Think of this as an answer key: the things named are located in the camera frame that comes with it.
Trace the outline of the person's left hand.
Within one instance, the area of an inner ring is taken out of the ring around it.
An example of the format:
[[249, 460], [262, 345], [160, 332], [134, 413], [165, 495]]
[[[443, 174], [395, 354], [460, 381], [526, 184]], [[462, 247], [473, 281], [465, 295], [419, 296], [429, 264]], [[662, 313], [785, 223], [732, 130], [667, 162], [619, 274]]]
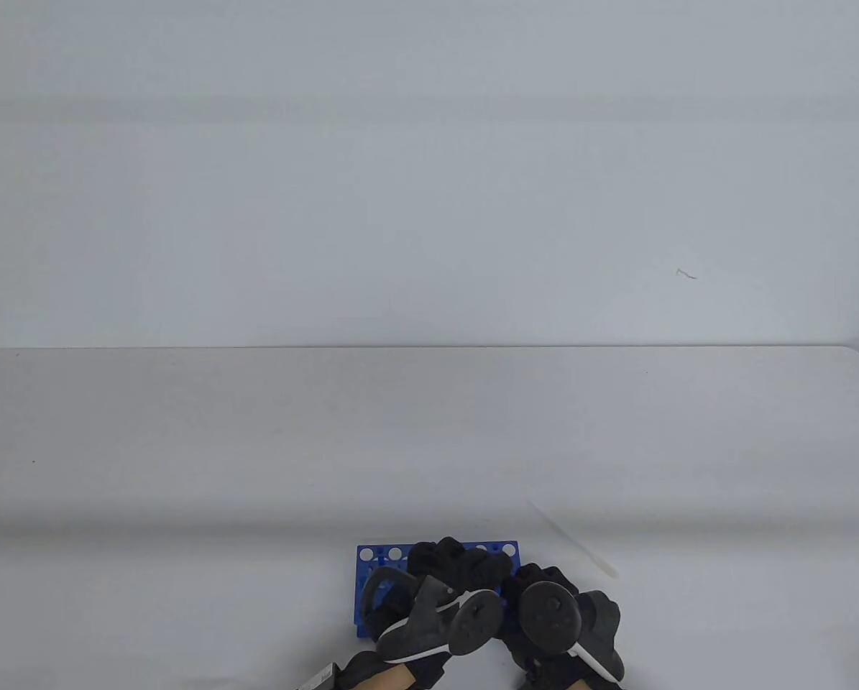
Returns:
[[379, 604], [380, 577], [364, 588], [364, 624], [375, 644], [335, 676], [338, 689], [429, 689], [455, 657], [475, 653], [505, 618], [500, 588], [512, 561], [454, 538], [416, 543], [405, 575]]

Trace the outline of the person's right hand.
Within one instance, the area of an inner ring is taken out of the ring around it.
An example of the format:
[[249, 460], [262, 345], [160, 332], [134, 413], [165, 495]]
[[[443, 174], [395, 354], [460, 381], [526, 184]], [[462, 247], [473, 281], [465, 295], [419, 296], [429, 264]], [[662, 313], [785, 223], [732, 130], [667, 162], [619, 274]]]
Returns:
[[524, 670], [524, 688], [620, 688], [616, 601], [600, 589], [582, 592], [558, 566], [537, 563], [509, 576], [500, 594], [505, 618], [497, 637]]

